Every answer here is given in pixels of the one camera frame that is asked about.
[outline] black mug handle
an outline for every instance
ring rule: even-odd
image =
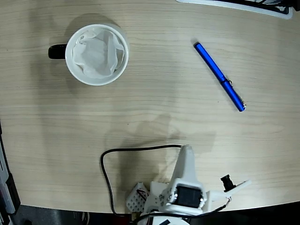
[[[53,60],[64,60],[67,44],[52,45],[48,49],[48,57]]]

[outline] wood grain surface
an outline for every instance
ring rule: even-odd
[[[300,14],[291,20],[174,0],[3,0],[0,120],[22,204],[110,212],[105,150],[190,144],[207,190],[253,184],[230,210],[300,201]],[[92,87],[47,50],[93,23],[130,42],[124,74]],[[199,40],[241,94],[238,112],[192,44]],[[178,150],[111,154],[116,210],[133,186],[167,182]]]

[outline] white mug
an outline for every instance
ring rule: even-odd
[[[76,44],[76,41],[84,32],[90,30],[91,28],[102,28],[111,31],[119,38],[122,45],[124,46],[125,54],[121,66],[117,70],[115,70],[112,75],[104,77],[102,79],[88,77],[83,73],[83,70],[80,68],[80,66],[75,64],[73,61],[73,48]],[[92,25],[82,27],[81,29],[76,31],[69,39],[67,44],[51,46],[48,49],[48,57],[50,59],[55,59],[55,60],[65,59],[67,63],[67,67],[71,72],[71,74],[82,83],[93,85],[93,86],[101,86],[115,81],[124,72],[129,59],[129,43],[126,34],[117,25],[110,24],[110,23],[92,24]]]

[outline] tissue paper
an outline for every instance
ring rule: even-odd
[[[124,58],[124,46],[109,30],[92,28],[84,32],[73,48],[74,63],[91,78],[101,79],[113,74]]]

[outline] white 3d printed part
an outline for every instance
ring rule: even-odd
[[[143,183],[137,185],[130,192],[126,199],[126,206],[130,212],[144,212],[144,206],[149,192]]]

